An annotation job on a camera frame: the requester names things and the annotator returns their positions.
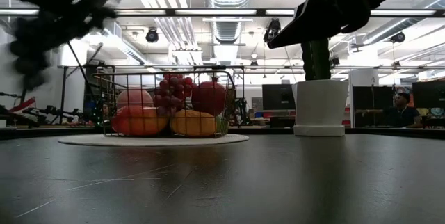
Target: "desk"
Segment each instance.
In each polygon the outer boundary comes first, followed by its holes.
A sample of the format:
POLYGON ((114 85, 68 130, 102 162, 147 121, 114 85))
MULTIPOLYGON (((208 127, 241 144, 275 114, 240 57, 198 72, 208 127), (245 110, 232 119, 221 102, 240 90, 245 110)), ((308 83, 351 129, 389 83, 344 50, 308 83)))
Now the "desk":
POLYGON ((251 136, 202 147, 0 141, 6 223, 443 223, 445 141, 251 136))

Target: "table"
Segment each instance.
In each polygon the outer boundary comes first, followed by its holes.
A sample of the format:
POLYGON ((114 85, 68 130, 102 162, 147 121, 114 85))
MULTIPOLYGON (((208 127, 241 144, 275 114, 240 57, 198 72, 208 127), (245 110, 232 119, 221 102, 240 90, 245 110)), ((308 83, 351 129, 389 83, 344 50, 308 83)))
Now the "table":
POLYGON ((444 223, 445 142, 251 136, 201 147, 0 141, 1 223, 444 223))

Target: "fruit basket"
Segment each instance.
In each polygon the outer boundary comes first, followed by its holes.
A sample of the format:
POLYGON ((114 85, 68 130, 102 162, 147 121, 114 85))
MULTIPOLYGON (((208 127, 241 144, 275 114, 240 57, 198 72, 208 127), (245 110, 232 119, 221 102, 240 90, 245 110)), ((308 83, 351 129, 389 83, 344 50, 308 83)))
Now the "fruit basket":
POLYGON ((236 97, 224 70, 94 74, 105 136, 218 138, 236 97))

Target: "round white mat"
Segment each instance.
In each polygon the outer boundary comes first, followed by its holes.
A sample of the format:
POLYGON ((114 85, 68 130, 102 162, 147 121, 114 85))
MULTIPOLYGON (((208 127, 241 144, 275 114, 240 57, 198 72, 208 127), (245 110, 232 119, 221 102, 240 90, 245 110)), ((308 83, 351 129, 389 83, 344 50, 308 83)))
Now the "round white mat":
POLYGON ((249 137, 239 134, 227 134, 220 138, 132 138, 107 137, 103 134, 64 136, 58 142, 75 145, 102 145, 118 147, 153 147, 179 145, 213 145, 246 141, 249 137))

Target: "white pot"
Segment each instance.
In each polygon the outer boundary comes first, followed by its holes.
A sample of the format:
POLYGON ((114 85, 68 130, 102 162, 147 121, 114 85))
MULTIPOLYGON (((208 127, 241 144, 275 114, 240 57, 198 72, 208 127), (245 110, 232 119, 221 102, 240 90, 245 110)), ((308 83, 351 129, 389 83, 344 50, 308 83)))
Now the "white pot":
POLYGON ((296 100, 296 136, 344 136, 348 82, 301 81, 292 85, 296 100))

